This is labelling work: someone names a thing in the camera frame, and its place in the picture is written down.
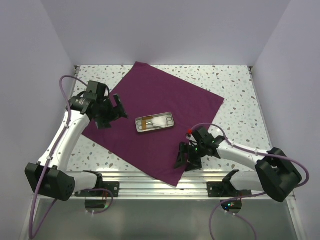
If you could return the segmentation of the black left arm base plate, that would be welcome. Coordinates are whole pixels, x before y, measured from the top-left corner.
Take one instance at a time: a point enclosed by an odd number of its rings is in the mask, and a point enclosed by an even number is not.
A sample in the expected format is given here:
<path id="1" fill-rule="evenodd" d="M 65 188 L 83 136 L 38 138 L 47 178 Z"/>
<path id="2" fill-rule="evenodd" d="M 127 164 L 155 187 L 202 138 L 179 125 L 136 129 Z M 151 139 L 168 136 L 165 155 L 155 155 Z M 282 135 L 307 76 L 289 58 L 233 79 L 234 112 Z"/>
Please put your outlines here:
<path id="1" fill-rule="evenodd" d="M 119 196 L 120 182 L 118 181 L 104 181 L 100 186 L 96 187 L 94 190 L 82 190 L 75 192 L 76 197 L 110 197 L 111 194 L 101 189 L 109 190 L 114 198 Z"/>

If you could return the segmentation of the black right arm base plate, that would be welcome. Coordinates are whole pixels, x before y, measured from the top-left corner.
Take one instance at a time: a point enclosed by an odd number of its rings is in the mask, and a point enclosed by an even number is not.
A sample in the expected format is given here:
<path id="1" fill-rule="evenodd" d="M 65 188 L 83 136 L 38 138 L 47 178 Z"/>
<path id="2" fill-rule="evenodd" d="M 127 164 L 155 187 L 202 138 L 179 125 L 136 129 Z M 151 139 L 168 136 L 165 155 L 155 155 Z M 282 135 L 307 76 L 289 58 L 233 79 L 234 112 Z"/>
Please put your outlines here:
<path id="1" fill-rule="evenodd" d="M 230 183 L 222 181 L 210 181 L 206 186 L 209 198 L 233 198 L 252 194 L 251 190 L 236 190 Z"/>

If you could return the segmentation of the white gauze pad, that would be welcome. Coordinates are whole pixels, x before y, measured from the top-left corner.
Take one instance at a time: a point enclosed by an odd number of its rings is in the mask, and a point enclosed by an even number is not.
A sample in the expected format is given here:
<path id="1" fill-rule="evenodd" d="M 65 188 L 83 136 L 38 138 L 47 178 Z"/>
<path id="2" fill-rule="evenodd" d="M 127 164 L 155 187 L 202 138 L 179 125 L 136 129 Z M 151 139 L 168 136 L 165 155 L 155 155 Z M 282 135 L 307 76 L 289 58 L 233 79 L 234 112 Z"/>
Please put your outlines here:
<path id="1" fill-rule="evenodd" d="M 158 116 L 152 119 L 152 125 L 159 128 L 164 128 L 167 125 L 166 116 Z"/>

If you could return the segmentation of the purple cloth mat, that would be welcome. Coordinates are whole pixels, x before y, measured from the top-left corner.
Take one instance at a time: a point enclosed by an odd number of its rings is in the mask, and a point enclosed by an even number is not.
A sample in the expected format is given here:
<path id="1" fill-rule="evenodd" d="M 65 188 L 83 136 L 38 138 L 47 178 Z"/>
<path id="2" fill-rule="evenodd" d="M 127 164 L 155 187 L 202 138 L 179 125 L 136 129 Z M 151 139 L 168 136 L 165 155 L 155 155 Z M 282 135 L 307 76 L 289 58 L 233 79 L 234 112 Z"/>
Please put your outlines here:
<path id="1" fill-rule="evenodd" d="M 180 143 L 193 126 L 213 122 L 223 97 L 141 62 L 113 91 L 120 96 L 128 118 L 114 121 L 107 129 L 91 122 L 83 135 L 145 174 L 177 186 L 185 171 L 174 167 Z M 173 116 L 173 127 L 137 132 L 137 118 L 167 112 Z"/>

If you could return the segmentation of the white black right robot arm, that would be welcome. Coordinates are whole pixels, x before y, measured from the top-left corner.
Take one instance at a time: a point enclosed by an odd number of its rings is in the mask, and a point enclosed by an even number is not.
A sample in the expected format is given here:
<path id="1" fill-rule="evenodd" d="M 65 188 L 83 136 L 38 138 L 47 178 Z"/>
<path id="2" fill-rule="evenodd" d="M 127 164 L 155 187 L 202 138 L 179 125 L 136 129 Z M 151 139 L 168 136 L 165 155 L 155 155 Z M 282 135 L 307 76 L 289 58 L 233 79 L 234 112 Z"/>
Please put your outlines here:
<path id="1" fill-rule="evenodd" d="M 302 176 L 297 163 L 288 158 L 279 148 L 259 150 L 239 145 L 229 140 L 225 131 L 218 125 L 215 133 L 200 123 L 187 133 L 187 142 L 179 144 L 174 168 L 185 167 L 185 171 L 202 168 L 202 158 L 215 157 L 238 163 L 251 169 L 243 173 L 233 170 L 225 178 L 223 192 L 235 196 L 239 191 L 257 191 L 267 194 L 277 202 L 283 202 L 287 196 L 302 184 Z"/>

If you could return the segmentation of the steel instrument tray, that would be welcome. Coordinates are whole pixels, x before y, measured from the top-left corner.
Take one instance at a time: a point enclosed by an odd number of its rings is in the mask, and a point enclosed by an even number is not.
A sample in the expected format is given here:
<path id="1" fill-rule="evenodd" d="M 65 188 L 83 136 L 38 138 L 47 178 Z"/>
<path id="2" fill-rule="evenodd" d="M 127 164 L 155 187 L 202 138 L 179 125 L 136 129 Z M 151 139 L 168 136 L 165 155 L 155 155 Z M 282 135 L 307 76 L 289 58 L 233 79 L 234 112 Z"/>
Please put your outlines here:
<path id="1" fill-rule="evenodd" d="M 175 126 L 175 121 L 171 112 L 138 117 L 134 122 L 138 133 L 164 130 Z"/>

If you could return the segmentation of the steel surgical scissors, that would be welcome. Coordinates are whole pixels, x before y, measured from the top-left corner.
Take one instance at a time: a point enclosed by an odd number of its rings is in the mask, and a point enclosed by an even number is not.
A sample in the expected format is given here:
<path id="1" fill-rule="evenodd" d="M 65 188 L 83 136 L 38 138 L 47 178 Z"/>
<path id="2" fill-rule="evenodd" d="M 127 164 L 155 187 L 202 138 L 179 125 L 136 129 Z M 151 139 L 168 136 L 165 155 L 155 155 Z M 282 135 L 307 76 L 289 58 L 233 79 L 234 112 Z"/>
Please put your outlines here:
<path id="1" fill-rule="evenodd" d="M 167 124 L 166 124 L 165 127 L 167 127 L 169 125 L 169 123 L 172 121 L 172 118 L 171 117 L 167 117 L 167 116 L 165 116 L 165 117 L 167 119 Z"/>

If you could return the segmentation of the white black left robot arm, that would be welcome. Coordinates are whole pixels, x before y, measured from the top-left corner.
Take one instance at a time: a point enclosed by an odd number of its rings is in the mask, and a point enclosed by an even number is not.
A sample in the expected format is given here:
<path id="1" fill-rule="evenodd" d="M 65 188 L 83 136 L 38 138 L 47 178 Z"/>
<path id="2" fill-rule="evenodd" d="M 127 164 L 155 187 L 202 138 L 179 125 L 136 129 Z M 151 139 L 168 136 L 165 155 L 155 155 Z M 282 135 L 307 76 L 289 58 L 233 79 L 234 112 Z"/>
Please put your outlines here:
<path id="1" fill-rule="evenodd" d="M 109 87 L 89 81 L 86 90 L 66 100 L 66 112 L 57 134 L 37 163 L 28 163 L 25 175 L 35 196 L 67 201 L 73 193 L 87 191 L 92 196 L 103 193 L 102 175 L 85 170 L 67 174 L 71 154 L 80 136 L 95 122 L 98 129 L 111 127 L 111 122 L 127 118 L 118 94 L 110 100 Z"/>

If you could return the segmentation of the tan adhesive bandage strip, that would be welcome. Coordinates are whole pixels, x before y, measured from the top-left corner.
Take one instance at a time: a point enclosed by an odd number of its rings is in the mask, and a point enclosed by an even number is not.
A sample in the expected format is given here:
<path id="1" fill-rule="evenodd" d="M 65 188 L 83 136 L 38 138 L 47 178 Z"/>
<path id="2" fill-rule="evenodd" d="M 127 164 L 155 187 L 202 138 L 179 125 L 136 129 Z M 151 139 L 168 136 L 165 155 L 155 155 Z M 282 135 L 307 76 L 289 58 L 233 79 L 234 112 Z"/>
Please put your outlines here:
<path id="1" fill-rule="evenodd" d="M 142 117 L 141 119 L 142 119 L 143 121 L 151 120 L 151 119 L 153 119 L 153 116 L 152 116 L 152 115 L 150 115 L 150 116 L 144 116 L 144 117 Z"/>
<path id="2" fill-rule="evenodd" d="M 141 120 L 137 123 L 138 129 L 140 131 L 145 131 L 148 127 L 148 122 L 146 120 Z"/>

